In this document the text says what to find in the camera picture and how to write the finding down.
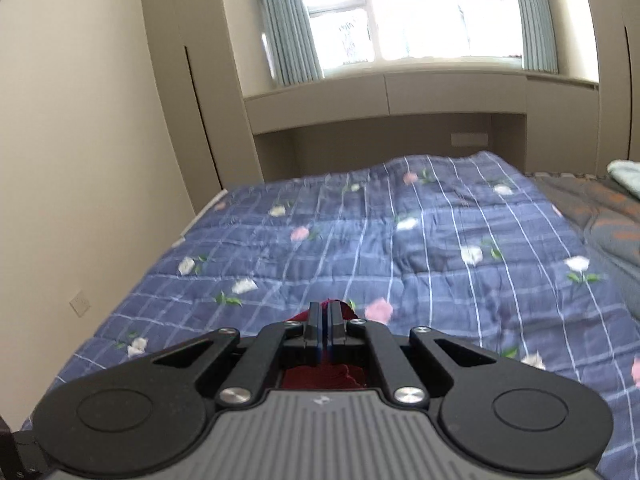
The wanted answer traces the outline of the red long sleeve shirt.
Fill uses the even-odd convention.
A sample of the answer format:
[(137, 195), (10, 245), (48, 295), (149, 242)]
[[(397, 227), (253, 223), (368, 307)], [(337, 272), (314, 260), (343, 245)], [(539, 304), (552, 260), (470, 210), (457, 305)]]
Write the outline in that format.
[[(321, 307), (328, 310), (332, 304), (339, 304), (343, 320), (358, 318), (349, 304), (342, 300), (327, 299)], [(300, 311), (288, 321), (308, 321), (310, 308)], [(350, 364), (333, 364), (329, 358), (322, 356), (319, 364), (301, 365), (286, 370), (280, 382), (284, 390), (361, 390), (367, 387), (366, 372), (358, 366)]]

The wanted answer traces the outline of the blue plaid floral quilt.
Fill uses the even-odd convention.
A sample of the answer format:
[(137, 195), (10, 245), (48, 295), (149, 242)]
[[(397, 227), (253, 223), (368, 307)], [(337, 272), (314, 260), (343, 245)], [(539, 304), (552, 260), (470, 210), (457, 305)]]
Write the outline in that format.
[(610, 406), (600, 461), (639, 474), (639, 324), (570, 213), (494, 154), (409, 156), (238, 188), (205, 207), (55, 375), (73, 379), (338, 299), (577, 379)]

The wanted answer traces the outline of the white socket under desk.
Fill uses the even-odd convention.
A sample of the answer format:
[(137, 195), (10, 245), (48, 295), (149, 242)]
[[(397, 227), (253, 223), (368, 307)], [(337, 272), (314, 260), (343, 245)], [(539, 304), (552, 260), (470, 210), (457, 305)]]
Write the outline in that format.
[(456, 132), (450, 134), (451, 145), (455, 148), (486, 148), (489, 145), (486, 132)]

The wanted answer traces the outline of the beige window desk cabinet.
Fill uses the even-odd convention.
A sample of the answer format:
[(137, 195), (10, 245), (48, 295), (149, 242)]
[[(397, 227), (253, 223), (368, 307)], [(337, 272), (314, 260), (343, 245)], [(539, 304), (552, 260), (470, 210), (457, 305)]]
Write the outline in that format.
[[(517, 70), (402, 70), (331, 78), (245, 101), (265, 180), (407, 155), (491, 151), (521, 172), (597, 170), (599, 87)], [(486, 132), (486, 148), (450, 134)]]

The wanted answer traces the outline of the left teal curtain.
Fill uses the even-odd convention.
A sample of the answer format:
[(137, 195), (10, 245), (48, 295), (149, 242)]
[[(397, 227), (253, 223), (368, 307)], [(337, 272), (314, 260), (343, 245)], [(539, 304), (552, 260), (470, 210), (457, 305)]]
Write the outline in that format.
[(273, 75), (280, 86), (322, 78), (309, 13), (303, 0), (260, 0)]

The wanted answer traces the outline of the teal curtain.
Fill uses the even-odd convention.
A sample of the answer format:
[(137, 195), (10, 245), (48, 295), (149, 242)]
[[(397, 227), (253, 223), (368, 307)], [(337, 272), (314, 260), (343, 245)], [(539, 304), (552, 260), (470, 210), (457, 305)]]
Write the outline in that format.
[(260, 0), (273, 75), (280, 86), (322, 78), (309, 13), (303, 0)]
[(523, 67), (529, 72), (559, 73), (549, 0), (518, 0), (523, 36)]

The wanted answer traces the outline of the dark quilted mattress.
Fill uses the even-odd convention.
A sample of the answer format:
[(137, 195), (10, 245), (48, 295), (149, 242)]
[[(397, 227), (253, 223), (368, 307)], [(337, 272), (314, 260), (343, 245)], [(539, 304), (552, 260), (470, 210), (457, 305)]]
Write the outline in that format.
[(582, 174), (529, 174), (610, 273), (639, 281), (639, 200), (614, 181)]

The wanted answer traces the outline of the beige left wardrobe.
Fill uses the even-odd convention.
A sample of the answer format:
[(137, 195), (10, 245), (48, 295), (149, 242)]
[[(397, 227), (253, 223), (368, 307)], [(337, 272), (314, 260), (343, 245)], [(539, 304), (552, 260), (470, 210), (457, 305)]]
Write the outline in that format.
[(141, 0), (160, 104), (194, 209), (262, 182), (224, 0)]

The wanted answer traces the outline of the beige wardrobe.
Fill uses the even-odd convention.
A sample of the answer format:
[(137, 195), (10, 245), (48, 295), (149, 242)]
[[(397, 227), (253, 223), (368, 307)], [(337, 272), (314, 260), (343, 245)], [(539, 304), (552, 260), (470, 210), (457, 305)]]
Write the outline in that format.
[(141, 0), (160, 104), (194, 209), (262, 182), (224, 0)]
[(588, 0), (596, 36), (600, 126), (597, 173), (639, 159), (639, 0)]

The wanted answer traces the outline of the window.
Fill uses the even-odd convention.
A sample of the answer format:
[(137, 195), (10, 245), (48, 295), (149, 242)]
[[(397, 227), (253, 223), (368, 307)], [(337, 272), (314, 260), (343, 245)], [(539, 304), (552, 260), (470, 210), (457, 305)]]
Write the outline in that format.
[(323, 75), (393, 64), (520, 68), (518, 0), (303, 0)]

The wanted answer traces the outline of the light floral pillow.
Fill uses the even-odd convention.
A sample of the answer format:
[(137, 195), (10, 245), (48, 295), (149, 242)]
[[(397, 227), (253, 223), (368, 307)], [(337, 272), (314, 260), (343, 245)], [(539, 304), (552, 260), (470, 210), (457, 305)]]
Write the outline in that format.
[(608, 164), (608, 175), (635, 198), (640, 198), (640, 162), (613, 160)]

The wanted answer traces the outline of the right teal curtain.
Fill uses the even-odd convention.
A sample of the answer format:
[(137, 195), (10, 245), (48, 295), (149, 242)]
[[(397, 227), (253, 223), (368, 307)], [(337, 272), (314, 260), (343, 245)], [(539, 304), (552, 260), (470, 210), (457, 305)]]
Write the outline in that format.
[(523, 36), (523, 67), (529, 72), (559, 73), (549, 0), (518, 0)]

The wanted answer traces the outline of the beige right wardrobe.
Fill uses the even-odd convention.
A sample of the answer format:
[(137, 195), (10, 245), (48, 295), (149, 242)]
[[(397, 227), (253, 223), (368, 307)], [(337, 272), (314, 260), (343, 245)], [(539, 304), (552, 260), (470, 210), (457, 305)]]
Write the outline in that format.
[(588, 0), (596, 36), (600, 126), (597, 173), (639, 159), (639, 0)]

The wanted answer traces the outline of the white wall socket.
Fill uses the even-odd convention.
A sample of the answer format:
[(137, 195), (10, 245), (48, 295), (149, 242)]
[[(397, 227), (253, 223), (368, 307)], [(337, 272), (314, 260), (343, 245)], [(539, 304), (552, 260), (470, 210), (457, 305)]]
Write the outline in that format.
[(70, 300), (70, 307), (78, 318), (82, 318), (91, 309), (91, 302), (85, 292), (80, 290)]

